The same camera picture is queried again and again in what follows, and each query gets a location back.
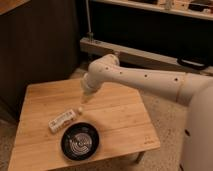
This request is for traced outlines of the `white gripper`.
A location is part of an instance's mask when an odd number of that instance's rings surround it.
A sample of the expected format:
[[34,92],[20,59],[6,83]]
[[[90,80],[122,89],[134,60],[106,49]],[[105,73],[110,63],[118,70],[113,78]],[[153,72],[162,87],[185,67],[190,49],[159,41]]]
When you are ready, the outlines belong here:
[[100,89],[100,82],[89,73],[85,73],[81,80],[81,87],[84,94],[82,95],[81,103],[87,103],[92,98],[92,95]]

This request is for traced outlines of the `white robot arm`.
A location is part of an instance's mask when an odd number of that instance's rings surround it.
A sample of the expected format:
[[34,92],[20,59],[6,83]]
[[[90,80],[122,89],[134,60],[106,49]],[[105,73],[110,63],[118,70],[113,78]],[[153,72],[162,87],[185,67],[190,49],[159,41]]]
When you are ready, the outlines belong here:
[[94,60],[81,84],[85,94],[93,94],[106,82],[146,90],[183,105],[213,98],[211,76],[121,67],[118,57],[113,54]]

